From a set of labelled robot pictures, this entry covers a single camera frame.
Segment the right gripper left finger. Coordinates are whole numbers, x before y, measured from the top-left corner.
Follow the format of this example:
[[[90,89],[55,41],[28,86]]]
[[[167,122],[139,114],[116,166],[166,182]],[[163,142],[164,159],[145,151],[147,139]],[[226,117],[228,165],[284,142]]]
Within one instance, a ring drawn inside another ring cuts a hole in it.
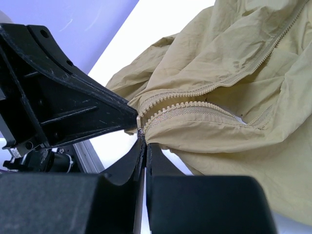
[[[145,149],[137,140],[100,174],[1,175],[1,233],[140,233]]]

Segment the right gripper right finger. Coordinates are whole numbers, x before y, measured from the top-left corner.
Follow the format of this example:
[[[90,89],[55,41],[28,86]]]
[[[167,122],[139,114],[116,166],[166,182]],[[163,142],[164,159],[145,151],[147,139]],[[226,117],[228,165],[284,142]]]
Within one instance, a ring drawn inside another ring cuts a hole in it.
[[[154,234],[274,234],[260,184],[243,175],[185,175],[147,147],[146,199]]]

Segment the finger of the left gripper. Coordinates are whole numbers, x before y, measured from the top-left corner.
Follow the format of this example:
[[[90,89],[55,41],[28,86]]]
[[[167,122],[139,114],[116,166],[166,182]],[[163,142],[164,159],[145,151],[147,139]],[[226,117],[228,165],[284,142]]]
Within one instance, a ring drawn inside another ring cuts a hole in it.
[[[40,25],[0,26],[0,130],[8,148],[54,148],[135,128],[127,101],[78,69]]]

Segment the olive green jacket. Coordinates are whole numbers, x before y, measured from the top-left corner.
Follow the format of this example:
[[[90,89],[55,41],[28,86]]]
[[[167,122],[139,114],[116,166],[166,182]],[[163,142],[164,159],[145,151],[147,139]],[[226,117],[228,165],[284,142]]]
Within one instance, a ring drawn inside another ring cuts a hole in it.
[[[217,0],[107,83],[196,175],[249,175],[312,223],[312,3]]]

